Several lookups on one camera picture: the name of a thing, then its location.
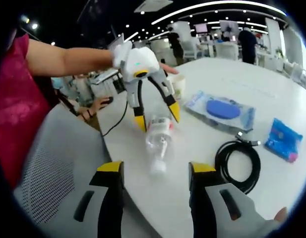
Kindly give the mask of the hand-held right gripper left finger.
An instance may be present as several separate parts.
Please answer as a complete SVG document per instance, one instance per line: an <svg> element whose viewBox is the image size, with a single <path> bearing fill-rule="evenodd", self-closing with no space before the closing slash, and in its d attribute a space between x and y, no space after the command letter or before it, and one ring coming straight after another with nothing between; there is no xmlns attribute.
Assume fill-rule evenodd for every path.
<svg viewBox="0 0 306 238"><path fill-rule="evenodd" d="M59 238L120 238L124 164L109 162L88 183L69 193L57 213Z"/></svg>

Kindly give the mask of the person's right hand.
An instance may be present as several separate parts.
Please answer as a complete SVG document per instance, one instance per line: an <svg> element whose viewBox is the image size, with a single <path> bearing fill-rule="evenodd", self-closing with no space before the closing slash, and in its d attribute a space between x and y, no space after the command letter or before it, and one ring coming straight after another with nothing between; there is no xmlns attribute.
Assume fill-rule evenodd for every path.
<svg viewBox="0 0 306 238"><path fill-rule="evenodd" d="M286 221L287 215L288 215L288 209L287 207L283 207L281 210L277 212L277 214L274 217L274 220L279 223L283 223Z"/></svg>

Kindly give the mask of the person's left hand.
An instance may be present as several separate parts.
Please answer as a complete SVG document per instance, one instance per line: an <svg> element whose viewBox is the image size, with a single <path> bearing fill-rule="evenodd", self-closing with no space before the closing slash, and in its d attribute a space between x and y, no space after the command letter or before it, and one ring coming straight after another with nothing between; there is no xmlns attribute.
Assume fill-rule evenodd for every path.
<svg viewBox="0 0 306 238"><path fill-rule="evenodd" d="M159 63L160 67L167 73L170 73L170 74L179 74L179 72L175 69L175 68L172 68L164 63Z"/></svg>

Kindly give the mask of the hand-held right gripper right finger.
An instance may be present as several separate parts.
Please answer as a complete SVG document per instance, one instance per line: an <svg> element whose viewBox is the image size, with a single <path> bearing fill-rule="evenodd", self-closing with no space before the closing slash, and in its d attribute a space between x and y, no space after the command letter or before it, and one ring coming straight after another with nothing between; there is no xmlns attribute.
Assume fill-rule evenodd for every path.
<svg viewBox="0 0 306 238"><path fill-rule="evenodd" d="M276 230L276 221L260 216L254 202L212 166L188 165L195 238L265 238Z"/></svg>

